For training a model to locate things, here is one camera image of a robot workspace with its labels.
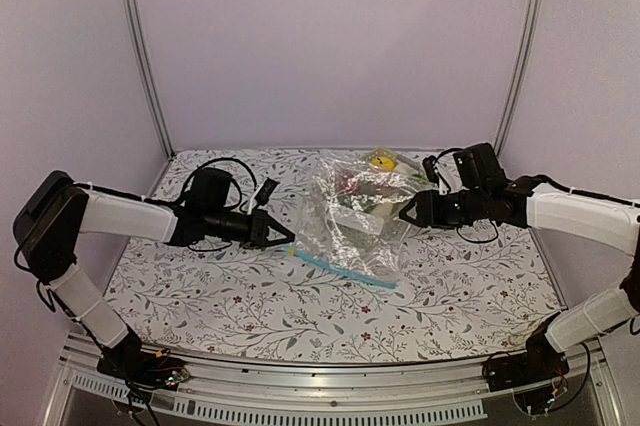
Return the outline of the clear zip top bag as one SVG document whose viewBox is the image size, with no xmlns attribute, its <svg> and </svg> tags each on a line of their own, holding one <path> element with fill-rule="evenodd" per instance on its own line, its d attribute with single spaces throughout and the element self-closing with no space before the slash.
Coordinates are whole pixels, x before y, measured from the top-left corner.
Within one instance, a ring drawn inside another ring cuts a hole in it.
<svg viewBox="0 0 640 426">
<path fill-rule="evenodd" d="M 344 278 L 394 289 L 411 228 L 400 211 L 417 193 L 436 188 L 413 160 L 395 151 L 323 150 L 286 251 Z"/>
</svg>

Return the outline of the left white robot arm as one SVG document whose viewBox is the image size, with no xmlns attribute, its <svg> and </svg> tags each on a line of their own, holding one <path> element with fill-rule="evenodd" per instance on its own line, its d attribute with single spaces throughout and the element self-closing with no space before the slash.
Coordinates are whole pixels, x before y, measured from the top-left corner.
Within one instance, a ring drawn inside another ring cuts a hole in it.
<svg viewBox="0 0 640 426">
<path fill-rule="evenodd" d="M 176 198 L 161 200 L 80 182 L 54 170 L 14 219 L 16 265 L 111 350 L 108 358 L 116 370 L 128 380 L 141 379 L 148 372 L 148 358 L 131 344 L 140 342 L 137 333 L 85 271 L 88 248 L 100 236 L 177 248 L 206 239 L 253 249 L 292 243 L 293 231 L 265 208 L 275 182 L 256 183 L 249 201 L 231 202 L 229 194 L 237 186 L 231 173 L 208 165 L 188 176 Z"/>
</svg>

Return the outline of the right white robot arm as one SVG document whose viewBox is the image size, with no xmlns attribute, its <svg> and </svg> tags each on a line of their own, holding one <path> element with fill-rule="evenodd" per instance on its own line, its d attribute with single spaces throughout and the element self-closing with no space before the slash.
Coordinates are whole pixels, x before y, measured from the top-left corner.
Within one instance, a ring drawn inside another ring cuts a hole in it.
<svg viewBox="0 0 640 426">
<path fill-rule="evenodd" d="M 564 186 L 546 175 L 506 176 L 489 143 L 452 151 L 462 188 L 442 194 L 418 192 L 400 210 L 418 228 L 458 229 L 479 220 L 523 229 L 570 234 L 631 257 L 617 286 L 546 320 L 527 340 L 517 373 L 537 382 L 552 370 L 556 355 L 605 335 L 639 315 L 639 203 Z"/>
</svg>

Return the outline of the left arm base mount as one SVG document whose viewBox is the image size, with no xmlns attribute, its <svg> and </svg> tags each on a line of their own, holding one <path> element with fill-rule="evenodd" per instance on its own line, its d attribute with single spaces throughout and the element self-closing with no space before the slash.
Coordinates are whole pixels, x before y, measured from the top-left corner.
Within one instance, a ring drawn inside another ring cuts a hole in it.
<svg viewBox="0 0 640 426">
<path fill-rule="evenodd" d="M 145 351 L 142 340 L 131 328 L 113 347 L 100 342 L 96 345 L 101 351 L 97 370 L 137 387 L 176 390 L 191 377 L 185 361 L 175 357 L 169 348 Z"/>
</svg>

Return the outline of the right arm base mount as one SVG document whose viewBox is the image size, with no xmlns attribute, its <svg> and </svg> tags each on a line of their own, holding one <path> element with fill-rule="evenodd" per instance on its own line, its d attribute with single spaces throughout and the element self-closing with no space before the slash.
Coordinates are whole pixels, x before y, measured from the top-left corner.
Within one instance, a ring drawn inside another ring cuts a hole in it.
<svg viewBox="0 0 640 426">
<path fill-rule="evenodd" d="M 550 316 L 534 330 L 523 352 L 493 353 L 482 365 L 482 376 L 491 392 L 549 382 L 545 387 L 514 396 L 516 406 L 530 416 L 548 413 L 559 394 L 566 391 L 566 375 L 570 371 L 566 354 L 557 352 L 545 337 L 557 316 L 558 313 Z"/>
</svg>

